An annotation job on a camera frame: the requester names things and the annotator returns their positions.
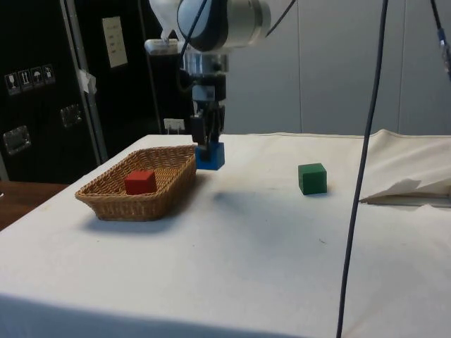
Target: sticker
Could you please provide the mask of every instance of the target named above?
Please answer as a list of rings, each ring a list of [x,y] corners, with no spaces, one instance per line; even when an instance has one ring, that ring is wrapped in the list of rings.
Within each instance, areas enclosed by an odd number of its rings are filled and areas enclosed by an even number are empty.
[[[5,75],[5,83],[10,95],[16,95],[21,92],[17,73]]]
[[[21,70],[19,73],[19,82],[23,91],[30,90],[33,88],[33,79],[31,77],[30,70]]]
[[[33,85],[35,87],[42,87],[45,85],[42,68],[40,67],[31,68],[31,75],[33,79]]]
[[[43,65],[42,70],[44,71],[44,81],[46,85],[50,85],[51,83],[55,83],[55,73],[52,65]]]
[[[128,63],[127,52],[125,51],[124,36],[122,33],[121,18],[102,19],[106,50],[110,60],[110,68],[115,68]]]

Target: white label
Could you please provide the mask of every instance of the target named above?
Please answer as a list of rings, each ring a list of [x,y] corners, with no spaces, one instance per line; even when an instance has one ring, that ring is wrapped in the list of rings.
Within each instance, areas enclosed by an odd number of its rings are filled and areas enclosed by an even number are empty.
[[[115,68],[128,63],[127,52],[125,51],[124,36],[122,34],[121,18],[102,19],[106,49],[110,59],[110,67]]]

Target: white cloth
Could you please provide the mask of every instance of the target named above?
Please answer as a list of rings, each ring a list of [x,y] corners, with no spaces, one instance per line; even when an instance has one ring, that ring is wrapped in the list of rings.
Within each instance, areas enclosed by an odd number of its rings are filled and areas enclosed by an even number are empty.
[[[450,192],[451,137],[410,137],[381,130],[371,138],[362,199],[423,195],[450,202]],[[421,204],[420,198],[410,201]]]
[[[145,137],[0,232],[0,337],[334,337],[362,139],[222,140],[225,166],[166,219],[102,222],[74,193],[190,137]],[[297,166],[318,162],[330,193],[302,196]],[[360,206],[346,337],[449,336],[450,221]]]

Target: cable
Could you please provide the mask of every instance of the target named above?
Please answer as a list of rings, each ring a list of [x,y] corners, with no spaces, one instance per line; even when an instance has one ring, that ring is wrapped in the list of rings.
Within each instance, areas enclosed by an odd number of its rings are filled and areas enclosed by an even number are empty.
[[[437,25],[437,30],[441,30],[442,23],[440,22],[440,16],[438,15],[438,9],[437,9],[437,4],[435,3],[435,0],[431,0],[431,5],[432,5],[432,10],[434,12],[434,18],[435,18],[435,23]]]
[[[274,26],[269,30],[269,32],[266,35],[266,37],[271,35],[271,33],[276,30],[276,28],[280,25],[280,23],[283,21],[283,19],[285,19],[285,16],[287,16],[288,12],[290,11],[290,9],[293,7],[293,5],[295,3],[296,3],[296,0],[291,0],[291,3],[288,5],[287,9],[285,9],[285,12],[282,13],[282,15],[280,16],[279,20],[277,20],[276,23],[274,24]]]
[[[343,268],[341,294],[340,294],[340,312],[338,315],[337,338],[341,338],[342,329],[343,329],[343,318],[345,316],[347,277],[348,277],[349,269],[350,269],[352,242],[354,240],[355,222],[357,219],[357,210],[359,208],[360,192],[362,190],[362,183],[364,180],[364,172],[365,172],[366,158],[368,156],[368,146],[369,146],[369,138],[370,138],[370,134],[371,134],[371,127],[373,126],[374,111],[376,110],[376,102],[378,99],[379,83],[381,81],[383,47],[384,47],[384,40],[385,40],[385,22],[387,20],[387,8],[388,8],[388,0],[383,0],[381,25],[379,28],[378,56],[377,56],[376,76],[374,78],[373,96],[371,98],[371,105],[370,105],[370,109],[369,109],[368,120],[366,122],[364,145],[363,145],[363,149],[362,149],[362,159],[360,160],[359,176],[357,177],[357,185],[356,185],[356,189],[355,189],[354,202],[352,204],[350,229],[349,229],[349,234],[347,237],[345,266]]]
[[[196,15],[196,17],[194,18],[194,21],[192,22],[190,31],[188,32],[188,35],[186,36],[185,43],[183,44],[182,51],[180,52],[180,57],[179,57],[179,59],[178,59],[178,64],[177,64],[178,67],[181,67],[182,64],[183,64],[183,56],[185,55],[185,52],[186,52],[186,50],[187,50],[187,48],[188,48],[188,44],[189,44],[190,41],[191,41],[192,34],[193,34],[194,30],[196,29],[197,23],[199,22],[199,19],[200,19],[200,15],[201,15],[202,12],[204,11],[204,8],[205,8],[205,6],[206,6],[206,2],[207,2],[207,1],[208,1],[208,0],[203,0],[202,4],[201,4],[200,7],[199,7],[199,10],[197,11],[197,15]],[[182,83],[181,83],[181,81],[180,81],[180,69],[177,69],[177,74],[176,74],[175,77],[176,77],[176,82],[177,82],[177,88],[178,88],[178,90],[179,90],[180,92],[182,92],[182,93],[188,93],[188,92],[191,92],[191,89],[196,85],[196,82],[194,81],[194,82],[193,82],[192,84],[190,84],[190,86],[188,86],[187,88],[183,88],[183,87],[182,87]]]
[[[142,14],[142,0],[137,0],[137,5],[138,5],[138,11],[140,14],[142,39],[145,42],[147,39],[147,35],[146,35],[146,27],[144,25],[144,15]],[[146,55],[146,62],[147,62],[147,70],[149,71],[150,87],[152,90],[152,98],[154,100],[156,122],[158,123],[159,133],[163,134],[163,129],[161,126],[160,109],[159,109],[159,105],[158,105],[158,98],[156,97],[156,85],[155,85],[154,72],[152,70],[152,64],[150,63],[150,56],[147,54],[147,52],[145,52],[145,55]]]

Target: blue cube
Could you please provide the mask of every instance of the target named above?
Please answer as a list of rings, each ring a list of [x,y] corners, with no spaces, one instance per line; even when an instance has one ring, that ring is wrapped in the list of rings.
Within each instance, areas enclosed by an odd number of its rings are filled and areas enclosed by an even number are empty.
[[[226,164],[224,143],[210,144],[210,161],[201,159],[201,149],[196,147],[196,165],[200,170],[219,170]]]

